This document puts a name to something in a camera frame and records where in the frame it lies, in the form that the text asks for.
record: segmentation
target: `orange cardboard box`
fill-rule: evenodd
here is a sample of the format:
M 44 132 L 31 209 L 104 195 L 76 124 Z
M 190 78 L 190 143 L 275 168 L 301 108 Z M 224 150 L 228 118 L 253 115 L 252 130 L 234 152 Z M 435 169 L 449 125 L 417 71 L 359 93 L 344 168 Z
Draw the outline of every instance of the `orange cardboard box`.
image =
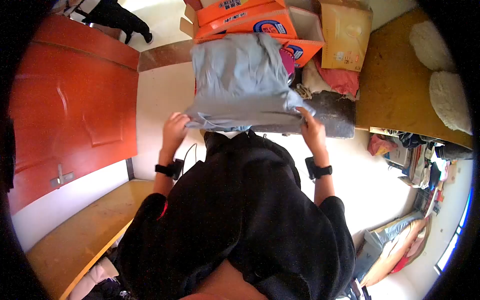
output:
M 187 17 L 192 15 L 191 13 L 187 14 L 188 7 L 189 5 L 187 5 L 187 8 L 185 9 L 185 15 Z M 317 14 L 300 8 L 289 7 L 288 11 L 299 38 L 287 38 L 282 34 L 270 35 L 293 54 L 296 67 L 303 67 L 325 44 L 322 27 L 320 26 L 320 19 Z M 192 38 L 195 36 L 194 33 L 196 28 L 195 11 L 193 11 L 193 18 L 193 24 L 184 18 L 180 19 L 180 30 Z M 196 44 L 201 44 L 221 39 L 224 36 L 226 36 L 226 34 L 217 34 L 203 38 L 194 38 L 193 41 Z
M 297 33 L 290 20 L 288 9 L 276 2 L 255 6 L 228 14 L 196 30 L 195 38 L 218 33 L 267 32 L 296 38 Z
M 274 1 L 285 7 L 284 0 L 221 0 L 197 11 L 198 25 L 202 27 L 226 15 Z

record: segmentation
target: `black pants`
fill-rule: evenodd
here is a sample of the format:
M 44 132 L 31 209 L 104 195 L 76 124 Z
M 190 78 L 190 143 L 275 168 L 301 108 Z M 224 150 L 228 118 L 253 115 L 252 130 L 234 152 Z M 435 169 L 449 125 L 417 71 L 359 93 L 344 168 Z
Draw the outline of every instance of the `black pants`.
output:
M 150 28 L 144 21 L 121 7 L 117 0 L 101 0 L 82 22 L 120 28 L 127 35 L 138 32 L 145 37 L 150 32 Z
M 253 130 L 248 130 L 247 132 L 242 132 L 237 136 L 229 139 L 221 133 L 217 132 L 205 132 L 204 135 L 205 146 L 207 148 L 207 153 L 205 156 L 205 161 L 208 161 L 210 157 L 215 155 L 218 152 L 227 152 L 232 150 L 238 150 L 243 147 L 249 148 L 266 148 L 280 157 L 287 165 L 290 166 L 293 172 L 293 177 L 295 178 L 295 183 L 299 188 L 300 185 L 300 175 L 295 167 L 295 161 L 288 151 L 280 146 L 279 144 L 270 141 L 269 139 L 258 136 L 253 132 Z

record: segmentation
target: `wooden shelf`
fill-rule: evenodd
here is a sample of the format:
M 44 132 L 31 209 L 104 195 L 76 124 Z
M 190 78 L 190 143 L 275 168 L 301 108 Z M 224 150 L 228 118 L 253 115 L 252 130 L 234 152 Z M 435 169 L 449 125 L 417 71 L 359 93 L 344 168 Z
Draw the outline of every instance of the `wooden shelf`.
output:
M 430 103 L 432 71 L 418 60 L 408 40 L 412 26 L 426 20 L 428 16 L 415 9 L 370 35 L 356 126 L 418 133 L 472 148 L 471 136 L 446 127 Z
M 153 181 L 132 180 L 119 186 L 63 222 L 27 253 L 52 299 L 67 298 L 99 257 L 125 232 L 152 190 Z

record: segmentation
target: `blue logo on box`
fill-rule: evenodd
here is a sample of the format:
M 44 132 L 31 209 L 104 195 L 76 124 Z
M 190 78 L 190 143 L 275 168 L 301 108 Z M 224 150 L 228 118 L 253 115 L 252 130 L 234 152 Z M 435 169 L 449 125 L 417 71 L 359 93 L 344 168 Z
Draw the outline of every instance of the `blue logo on box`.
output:
M 280 22 L 274 20 L 263 20 L 253 26 L 253 32 L 281 33 L 287 34 L 285 27 Z

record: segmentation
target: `white floor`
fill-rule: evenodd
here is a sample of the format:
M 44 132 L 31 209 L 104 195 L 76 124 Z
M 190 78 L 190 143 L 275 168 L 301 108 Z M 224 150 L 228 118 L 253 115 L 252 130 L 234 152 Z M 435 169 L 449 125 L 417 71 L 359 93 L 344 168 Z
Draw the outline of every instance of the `white floor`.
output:
M 179 29 L 180 17 L 185 11 L 182 0 L 119 0 L 119 4 L 147 23 L 154 36 L 150 45 L 145 43 L 142 35 L 132 36 L 129 46 L 139 52 L 191 39 Z M 125 40 L 123 32 L 120 40 Z
M 194 76 L 192 63 L 182 63 L 141 72 L 137 97 L 137 146 L 133 158 L 135 176 L 153 179 L 154 165 L 162 144 L 163 124 L 171 112 L 184 111 L 193 101 Z M 267 133 L 267 138 L 284 146 L 293 156 L 301 176 L 303 192 L 313 199 L 314 185 L 308 179 L 304 159 L 311 156 L 301 135 Z M 334 168 L 334 185 L 337 196 L 345 203 L 347 225 L 356 244 L 362 239 L 358 234 L 365 228 L 405 214 L 409 205 L 410 187 L 397 177 L 400 171 L 388 170 L 382 157 L 372 157 L 366 150 L 369 133 L 355 131 L 350 140 L 327 139 L 330 161 Z M 177 152 L 183 159 L 194 143 L 197 160 L 204 160 L 205 145 L 198 130 L 192 130 Z M 195 152 L 188 153 L 185 167 L 195 163 Z

